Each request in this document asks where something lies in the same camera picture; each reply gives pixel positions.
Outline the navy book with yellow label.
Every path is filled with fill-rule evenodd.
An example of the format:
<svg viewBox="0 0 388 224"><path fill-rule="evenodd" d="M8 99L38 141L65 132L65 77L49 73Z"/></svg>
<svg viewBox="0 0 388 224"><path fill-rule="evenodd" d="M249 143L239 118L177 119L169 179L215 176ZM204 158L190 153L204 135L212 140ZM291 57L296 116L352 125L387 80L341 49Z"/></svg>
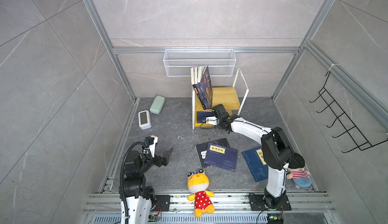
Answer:
<svg viewBox="0 0 388 224"><path fill-rule="evenodd" d="M201 124L207 121L207 118L214 118L212 111L197 111L196 112L196 123Z"/></svg>

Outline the yellow cartoon book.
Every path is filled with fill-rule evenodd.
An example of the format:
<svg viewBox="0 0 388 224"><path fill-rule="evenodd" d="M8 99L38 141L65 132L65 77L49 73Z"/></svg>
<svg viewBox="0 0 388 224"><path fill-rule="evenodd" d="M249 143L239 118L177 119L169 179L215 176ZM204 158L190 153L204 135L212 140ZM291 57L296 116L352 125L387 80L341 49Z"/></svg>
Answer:
<svg viewBox="0 0 388 224"><path fill-rule="evenodd" d="M205 123L201 123L201 124L196 123L196 112L195 112L195 127L198 127L198 128L201 128L201 129L202 128L203 129L215 128L215 126L213 126L213 125L208 125L208 124L205 124Z"/></svg>

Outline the blue book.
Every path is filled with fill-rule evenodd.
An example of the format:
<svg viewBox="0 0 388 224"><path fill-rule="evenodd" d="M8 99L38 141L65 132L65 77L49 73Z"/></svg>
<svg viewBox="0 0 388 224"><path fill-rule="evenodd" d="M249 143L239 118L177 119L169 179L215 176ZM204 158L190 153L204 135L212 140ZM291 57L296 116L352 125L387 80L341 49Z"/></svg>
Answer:
<svg viewBox="0 0 388 224"><path fill-rule="evenodd" d="M262 147L255 147L242 152L243 157L255 182L262 182L268 179L268 165L264 161Z"/></svg>

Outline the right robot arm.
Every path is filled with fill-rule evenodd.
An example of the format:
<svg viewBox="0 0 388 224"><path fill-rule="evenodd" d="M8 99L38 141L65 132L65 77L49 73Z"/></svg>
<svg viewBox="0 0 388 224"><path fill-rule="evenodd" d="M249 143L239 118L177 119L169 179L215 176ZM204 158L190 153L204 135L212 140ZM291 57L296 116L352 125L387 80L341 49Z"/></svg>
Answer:
<svg viewBox="0 0 388 224"><path fill-rule="evenodd" d="M243 119L238 115L229 115L222 104L212 108L217 129L242 134L261 144L263 158L268 165L268 181L264 191L265 207L275 210L286 198L286 174L294 150L282 128L266 128Z"/></svg>

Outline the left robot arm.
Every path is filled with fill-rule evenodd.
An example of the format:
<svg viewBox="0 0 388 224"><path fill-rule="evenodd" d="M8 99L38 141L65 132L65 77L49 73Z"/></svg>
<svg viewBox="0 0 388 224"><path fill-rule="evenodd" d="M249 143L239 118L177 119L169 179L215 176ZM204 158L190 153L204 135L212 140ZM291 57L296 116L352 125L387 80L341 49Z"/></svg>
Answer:
<svg viewBox="0 0 388 224"><path fill-rule="evenodd" d="M156 155L156 136L148 136L142 142L133 143L124 154L120 167L119 194L122 224L147 224L150 212L160 210L155 191L146 185L145 173L153 166L167 166L173 148Z"/></svg>

